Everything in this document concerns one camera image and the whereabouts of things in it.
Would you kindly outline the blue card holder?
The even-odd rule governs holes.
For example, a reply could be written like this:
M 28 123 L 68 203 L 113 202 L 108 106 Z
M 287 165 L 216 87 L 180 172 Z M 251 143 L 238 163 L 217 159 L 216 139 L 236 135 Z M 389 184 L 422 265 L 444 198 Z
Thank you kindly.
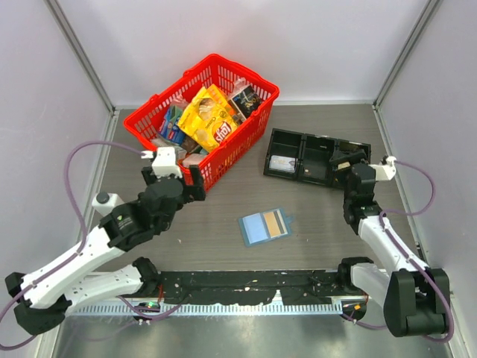
M 283 208 L 276 208 L 276 209 L 281 210 L 283 218 L 285 219 L 285 222 L 286 222 L 286 226 L 288 228 L 288 235 L 282 236 L 276 239 L 290 236 L 292 234 L 291 223 L 294 221 L 294 217 L 287 216 Z M 241 230 L 244 244 L 247 247 L 259 245 L 262 243 L 275 240 L 269 237 L 266 226 L 265 226 L 265 221 L 263 219 L 263 214 L 272 210 L 266 210 L 263 212 L 250 214 L 238 220 L 238 225 Z

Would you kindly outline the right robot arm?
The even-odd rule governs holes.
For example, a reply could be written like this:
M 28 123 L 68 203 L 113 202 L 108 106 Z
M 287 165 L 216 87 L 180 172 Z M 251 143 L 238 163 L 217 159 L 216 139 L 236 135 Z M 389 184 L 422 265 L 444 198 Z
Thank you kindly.
M 447 343 L 455 332 L 449 277 L 431 268 L 398 236 L 387 213 L 374 199 L 378 182 L 393 180 L 400 161 L 385 156 L 370 164 L 361 149 L 337 150 L 329 164 L 344 189 L 344 220 L 379 258 L 383 269 L 366 257 L 342 260 L 336 283 L 347 295 L 359 289 L 381 308 L 395 337 L 422 336 Z

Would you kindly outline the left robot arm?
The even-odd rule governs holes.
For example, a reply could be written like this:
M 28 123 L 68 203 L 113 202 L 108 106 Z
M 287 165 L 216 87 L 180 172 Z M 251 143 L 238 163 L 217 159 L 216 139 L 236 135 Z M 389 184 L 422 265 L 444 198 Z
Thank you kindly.
M 148 179 L 144 192 L 134 201 L 120 204 L 105 215 L 84 244 L 69 249 L 50 264 L 31 273 L 14 272 L 5 279 L 16 306 L 20 327 L 32 336 L 59 325 L 75 310 L 116 296 L 151 297 L 159 288 L 159 273 L 144 258 L 109 274 L 88 278 L 99 266 L 167 231 L 175 213 L 185 204 L 206 197 L 198 166 L 191 166 L 192 184 L 170 174 Z

